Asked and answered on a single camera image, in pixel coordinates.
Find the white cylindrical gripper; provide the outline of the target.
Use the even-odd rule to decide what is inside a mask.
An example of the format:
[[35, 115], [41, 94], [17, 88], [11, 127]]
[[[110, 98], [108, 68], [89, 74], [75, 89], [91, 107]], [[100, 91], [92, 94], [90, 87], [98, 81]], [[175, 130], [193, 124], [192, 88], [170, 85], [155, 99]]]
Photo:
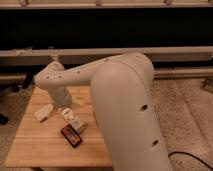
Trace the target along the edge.
[[69, 108], [72, 97], [66, 87], [59, 87], [48, 91], [52, 104], [55, 108]]

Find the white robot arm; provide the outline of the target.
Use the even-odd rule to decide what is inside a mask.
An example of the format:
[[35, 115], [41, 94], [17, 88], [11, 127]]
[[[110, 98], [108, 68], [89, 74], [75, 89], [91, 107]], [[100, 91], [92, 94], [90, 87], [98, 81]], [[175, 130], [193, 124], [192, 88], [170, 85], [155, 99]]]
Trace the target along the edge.
[[72, 69], [48, 64], [35, 77], [56, 108], [68, 107], [70, 86], [88, 85], [114, 171], [172, 171], [150, 96], [154, 67], [142, 53], [99, 59]]

